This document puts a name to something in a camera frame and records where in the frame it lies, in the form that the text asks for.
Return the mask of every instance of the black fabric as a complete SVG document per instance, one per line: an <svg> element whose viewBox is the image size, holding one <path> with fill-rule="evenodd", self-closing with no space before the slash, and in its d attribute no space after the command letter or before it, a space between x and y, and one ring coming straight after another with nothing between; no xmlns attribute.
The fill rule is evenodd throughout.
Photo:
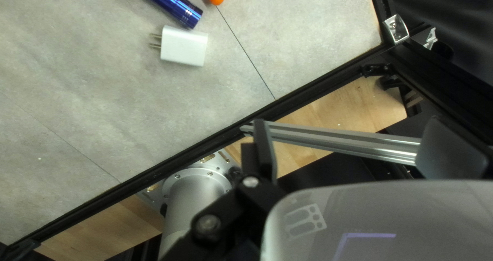
<svg viewBox="0 0 493 261"><path fill-rule="evenodd" d="M493 85L493 0L394 0L408 28L436 27L439 41L454 52L452 62Z"/></svg>
<svg viewBox="0 0 493 261"><path fill-rule="evenodd" d="M361 157L332 153L278 179L286 192L329 185L375 181Z"/></svg>

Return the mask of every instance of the screw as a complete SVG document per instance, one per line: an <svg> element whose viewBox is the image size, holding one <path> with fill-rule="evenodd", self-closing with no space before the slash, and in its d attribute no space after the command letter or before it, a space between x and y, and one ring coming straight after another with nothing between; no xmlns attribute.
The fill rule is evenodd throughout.
<svg viewBox="0 0 493 261"><path fill-rule="evenodd" d="M214 215L204 215L197 223L195 223L195 230L203 235L211 234L221 226L221 220Z"/></svg>
<svg viewBox="0 0 493 261"><path fill-rule="evenodd" d="M258 186L259 181L255 176L247 176L243 178L242 183L248 188L255 188Z"/></svg>

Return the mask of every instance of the black frame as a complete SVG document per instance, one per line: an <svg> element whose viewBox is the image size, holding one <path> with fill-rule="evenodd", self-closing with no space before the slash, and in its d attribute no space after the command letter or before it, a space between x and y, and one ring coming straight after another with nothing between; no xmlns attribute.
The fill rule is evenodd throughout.
<svg viewBox="0 0 493 261"><path fill-rule="evenodd" d="M393 6L393 0L373 0L373 5L375 7L375 11L377 14L378 20L382 22L395 14L395 8ZM426 29L428 25L422 25L415 30L411 31L411 36L419 33L420 31ZM402 79L411 87L416 88L419 93L423 94L425 97L430 99L435 105L439 106L442 110L447 110L447 114L451 115L456 120L460 121L462 125L467 126L468 128L473 128L475 134L481 134L484 141L493 141L493 119L489 116L486 122L483 122L485 116L476 116L476 113L470 114L467 113L467 108L471 107L471 105L477 104L478 101L466 102L464 100L461 101L462 105L460 105L460 109L457 105L451 104L451 102L456 102L457 99L450 100L451 95L447 94L448 101L440 100L440 98L444 97L444 91L437 90L437 83L426 82L427 77L426 74L433 74L436 70L421 70L419 73L421 75L416 75L413 70L416 69L417 66L429 66L429 63L433 63L434 66L444 66L447 67L445 70L447 73L440 74L441 79L443 81L448 81L450 77L453 79L457 79L453 75L454 69L457 67L451 63L448 63L439 58L433 52L423 53L422 50L417 50L416 45L412 44L410 40L404 42L400 45L394 45L392 41L386 35L383 35L384 42L378 47L366 52L365 54L343 64L342 66L330 71L329 73L319 77L318 79L302 86L301 88L296 89L295 91L283 96L282 98L272 102L271 104L263 107L259 111L249 115L248 117L236 122L235 124L226 127L225 129L213 134L212 136L200 141L197 144L189 147L188 149L176 154L173 157L164 160L163 162L151 167L150 169L145 170L144 172L138 174L137 176L132 177L124 183L121 183L114 188L106 191L100 196L93 198L92 200L80 205L79 207L73 209L72 211L64 214L58 219L48 223L47 225L39 228L38 230L30 233L29 235L23 237L22 239L16 241L11 244L7 250L5 251L3 258L12 260L16 258L16 256L22 254L27 248L32 249L36 245L39 245L41 241L51 238L52 236L64 231L65 229L76 225L77 223L89 218L90 216L101 212L102 210L112 206L113 204L124 200L125 198L134 195L138 191L145 189L151 184L167 177L175 172L181 170L183 167L186 167L196 160L199 160L211 152L217 151L224 146L231 144L240 138L243 137L243 133L240 131L240 126L243 126L253 119L265 119L265 120L276 120L284 117L285 115L292 113L293 111L299 109L300 107L305 106L306 104L317 100L318 98L329 94L330 92L346 85L347 83L356 80L361 77L361 66L371 62L371 60L377 56L383 56L391 63L395 63L394 69L402 74ZM425 61L416 60L417 55L426 56ZM406 62L405 58L412 58L413 63L410 65ZM484 94L488 92L487 88L491 88L490 86L485 87L485 83L478 84L482 82L477 80L472 75L467 74L466 72L460 70L459 71L461 77L461 81L459 81L459 85L467 85L469 88L469 94L474 93L475 89L477 93ZM474 85L471 86L470 83L464 82L464 78L472 77L474 78ZM486 100L488 104L493 104L492 97L481 97L478 100ZM477 127L475 125L484 125L486 123L486 127Z"/></svg>

